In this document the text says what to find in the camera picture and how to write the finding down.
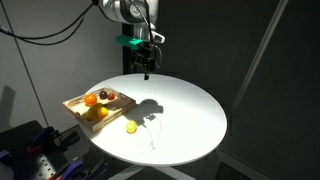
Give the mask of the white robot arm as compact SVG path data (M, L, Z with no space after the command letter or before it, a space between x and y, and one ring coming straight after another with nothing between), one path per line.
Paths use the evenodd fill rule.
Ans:
M144 69L144 79L160 67L162 51L158 44L165 37L156 31L159 0L98 0L103 15L113 21L132 26L130 35L120 35L116 41L131 51L130 65Z

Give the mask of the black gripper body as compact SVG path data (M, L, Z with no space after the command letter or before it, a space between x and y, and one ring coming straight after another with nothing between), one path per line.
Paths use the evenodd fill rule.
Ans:
M160 58L154 48L140 48L131 51L130 63L132 67L141 67L145 71L154 71L160 67Z

